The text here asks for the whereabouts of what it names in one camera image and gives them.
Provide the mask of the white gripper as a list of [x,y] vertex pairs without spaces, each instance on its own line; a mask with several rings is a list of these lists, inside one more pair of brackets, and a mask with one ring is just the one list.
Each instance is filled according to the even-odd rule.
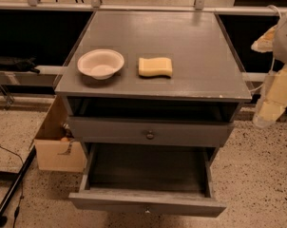
[[[251,49],[265,53],[273,50],[273,39],[276,26],[269,28]],[[256,104],[253,123],[256,127],[265,128],[274,124],[287,108],[287,65],[279,72],[271,72],[265,78],[261,95]]]

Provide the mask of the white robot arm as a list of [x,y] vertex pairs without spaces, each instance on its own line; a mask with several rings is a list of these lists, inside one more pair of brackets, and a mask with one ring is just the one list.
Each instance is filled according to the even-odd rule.
[[251,49],[256,52],[272,52],[273,60],[283,63],[283,68],[274,72],[274,66],[265,76],[261,85],[261,95],[258,99],[253,123],[256,127],[265,128],[274,124],[287,108],[287,11],[278,13],[277,24],[269,28]]

